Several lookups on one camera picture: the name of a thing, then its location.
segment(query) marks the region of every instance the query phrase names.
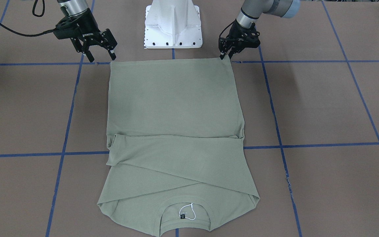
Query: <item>white tag string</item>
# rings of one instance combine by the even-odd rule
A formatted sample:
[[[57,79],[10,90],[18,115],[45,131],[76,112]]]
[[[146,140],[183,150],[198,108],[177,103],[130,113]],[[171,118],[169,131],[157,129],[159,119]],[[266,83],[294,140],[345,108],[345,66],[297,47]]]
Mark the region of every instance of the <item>white tag string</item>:
[[[192,212],[194,213],[194,219],[190,219],[190,218],[188,218],[188,217],[185,217],[185,219],[190,219],[190,220],[192,220],[192,221],[195,220],[196,216],[195,216],[194,208],[192,207],[193,204],[194,204],[194,203],[191,203],[191,204],[189,204],[189,205],[185,205],[185,206],[183,206],[183,207],[181,208],[181,210],[179,210],[179,216],[181,216],[181,211],[182,211],[182,209],[183,209],[184,207],[191,206],[191,210],[192,210]]]

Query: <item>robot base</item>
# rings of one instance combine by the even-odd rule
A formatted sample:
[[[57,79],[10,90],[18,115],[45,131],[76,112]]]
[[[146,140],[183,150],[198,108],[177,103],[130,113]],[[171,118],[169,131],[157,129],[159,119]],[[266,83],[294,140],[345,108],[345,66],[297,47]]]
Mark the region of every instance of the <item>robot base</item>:
[[[145,48],[200,48],[200,8],[192,0],[153,0],[146,7]]]

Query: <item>black cable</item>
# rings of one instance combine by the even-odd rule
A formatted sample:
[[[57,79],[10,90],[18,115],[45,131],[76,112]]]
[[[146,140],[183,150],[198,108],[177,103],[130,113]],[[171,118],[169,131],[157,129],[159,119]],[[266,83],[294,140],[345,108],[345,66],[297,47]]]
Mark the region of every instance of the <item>black cable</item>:
[[[221,37],[221,35],[223,34],[223,32],[224,32],[227,28],[229,28],[229,26],[231,26],[232,24],[233,24],[233,21],[232,21],[228,26],[226,26],[226,28],[223,29],[223,31],[220,33],[220,35],[218,35],[219,38]]]
[[[26,34],[22,34],[22,33],[18,33],[17,31],[14,31],[8,27],[6,27],[5,25],[3,25],[1,22],[0,22],[0,26],[2,26],[4,29],[12,32],[12,33],[15,33],[16,35],[19,35],[19,36],[26,36],[26,37],[36,37],[36,36],[42,36],[42,35],[45,35],[45,34],[48,34],[48,33],[53,33],[55,29],[52,29],[52,30],[47,30],[47,31],[44,31],[42,33],[39,33],[39,34],[35,34],[35,35],[26,35]]]
[[[36,15],[36,13],[35,13],[36,5],[38,4],[38,1],[39,0],[35,0],[35,3],[33,4],[32,14],[34,16],[37,16],[37,17],[42,17],[45,14],[45,0],[42,0],[42,5],[43,5],[42,6],[42,14],[40,14],[40,15]]]

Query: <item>floor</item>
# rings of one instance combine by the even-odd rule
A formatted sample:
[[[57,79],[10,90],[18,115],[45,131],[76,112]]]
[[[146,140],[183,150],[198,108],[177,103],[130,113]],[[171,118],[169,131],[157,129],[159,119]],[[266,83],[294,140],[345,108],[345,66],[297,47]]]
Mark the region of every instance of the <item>floor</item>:
[[[143,49],[151,0],[88,0],[118,41],[116,61],[218,57],[217,37],[242,0],[201,1],[203,47]],[[0,1],[22,33],[51,29],[33,1]],[[233,59],[246,126],[245,156],[261,200],[212,231],[172,237],[379,237],[379,3],[302,2],[292,19],[262,15],[260,49]],[[109,171],[107,52],[97,63],[53,34],[0,28],[0,237],[145,237],[96,205]]]

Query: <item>neckline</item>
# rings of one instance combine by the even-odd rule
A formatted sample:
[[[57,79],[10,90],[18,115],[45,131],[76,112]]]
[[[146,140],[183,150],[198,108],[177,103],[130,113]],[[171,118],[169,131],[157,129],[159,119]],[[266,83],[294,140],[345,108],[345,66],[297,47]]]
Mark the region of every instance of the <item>neckline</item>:
[[[201,205],[207,212],[210,218],[210,229],[209,231],[212,231],[213,229],[217,228],[217,222],[215,218],[215,212],[213,209],[210,208],[209,204],[202,198],[197,196],[191,196],[191,195],[180,195],[180,196],[174,196],[173,198],[170,198],[164,202],[162,202],[159,206],[159,209],[157,213],[155,213],[155,219],[153,222],[153,235],[154,236],[160,236],[161,231],[161,219],[162,215],[164,214],[164,211],[166,208],[170,205],[181,203],[181,202],[188,202],[188,203],[194,203]]]

